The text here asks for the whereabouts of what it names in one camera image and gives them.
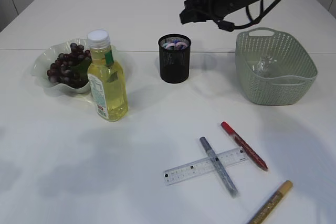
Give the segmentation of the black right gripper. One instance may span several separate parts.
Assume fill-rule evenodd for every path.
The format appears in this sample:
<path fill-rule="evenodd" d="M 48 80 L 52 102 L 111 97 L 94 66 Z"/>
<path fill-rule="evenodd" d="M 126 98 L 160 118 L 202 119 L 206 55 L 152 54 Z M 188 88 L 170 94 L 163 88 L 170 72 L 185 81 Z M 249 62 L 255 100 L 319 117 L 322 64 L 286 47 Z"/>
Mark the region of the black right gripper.
<path fill-rule="evenodd" d="M 181 24 L 223 20 L 223 17 L 213 14 L 212 3 L 213 0 L 185 0 L 184 9 L 179 14 Z"/>

